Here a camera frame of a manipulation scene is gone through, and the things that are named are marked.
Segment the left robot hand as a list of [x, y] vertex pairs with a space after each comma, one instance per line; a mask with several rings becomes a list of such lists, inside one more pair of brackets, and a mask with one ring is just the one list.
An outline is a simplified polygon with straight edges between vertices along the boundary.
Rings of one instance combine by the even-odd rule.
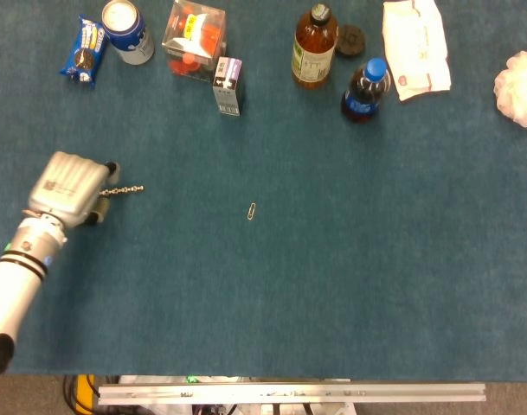
[[29, 210], [54, 216], [66, 228], [77, 227], [93, 211], [102, 188], [117, 183], [119, 174], [116, 162], [56, 151], [30, 192]]

